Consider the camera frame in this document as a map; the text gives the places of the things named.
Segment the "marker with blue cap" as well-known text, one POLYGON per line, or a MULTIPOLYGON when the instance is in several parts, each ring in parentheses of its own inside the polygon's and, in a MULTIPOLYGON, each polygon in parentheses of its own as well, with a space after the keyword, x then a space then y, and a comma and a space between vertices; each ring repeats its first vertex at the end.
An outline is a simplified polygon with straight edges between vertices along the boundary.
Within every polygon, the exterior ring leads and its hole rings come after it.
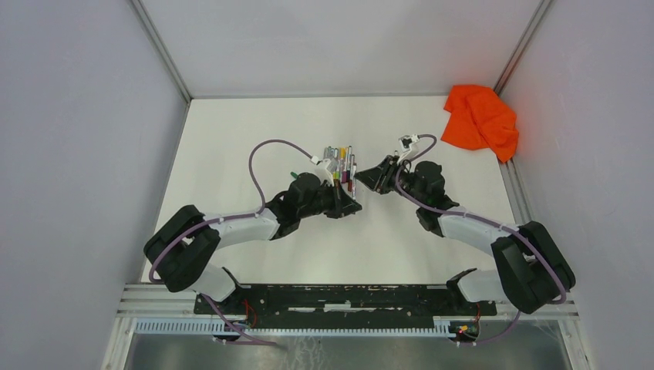
POLYGON ((356 178, 355 178, 355 175, 356 175, 357 165, 356 165, 356 158, 354 156, 352 156, 351 162, 352 162, 352 165, 351 165, 351 170, 350 170, 350 188, 351 188, 352 199, 356 200, 356 178))

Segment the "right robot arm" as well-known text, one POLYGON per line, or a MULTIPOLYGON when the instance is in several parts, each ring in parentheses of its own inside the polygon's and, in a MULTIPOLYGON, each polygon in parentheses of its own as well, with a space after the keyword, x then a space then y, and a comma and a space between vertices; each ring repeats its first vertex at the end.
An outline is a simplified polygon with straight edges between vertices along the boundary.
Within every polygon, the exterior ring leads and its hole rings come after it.
POLYGON ((378 194, 396 192, 416 204, 424 230, 475 247, 494 259, 490 271, 472 270, 451 279, 447 308, 464 315, 477 301, 509 301, 532 314, 546 304, 560 304, 576 285, 576 276, 545 225, 503 224, 474 214, 447 196, 441 165, 387 156, 379 165, 355 174, 378 194))

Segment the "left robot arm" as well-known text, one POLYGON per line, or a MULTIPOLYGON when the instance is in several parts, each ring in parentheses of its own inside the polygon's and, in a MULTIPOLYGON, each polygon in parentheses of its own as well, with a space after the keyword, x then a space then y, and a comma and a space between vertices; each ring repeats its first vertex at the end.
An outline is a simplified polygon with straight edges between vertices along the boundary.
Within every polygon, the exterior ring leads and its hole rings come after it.
POLYGON ((241 307, 242 293, 225 267, 210 263, 216 251, 250 241, 276 241, 295 232, 308 217, 340 219, 361 210, 340 186, 301 173, 258 214, 210 219, 193 204, 183 206, 145 243, 143 253, 153 266, 155 283, 172 293, 191 290, 207 296, 229 315, 241 307))

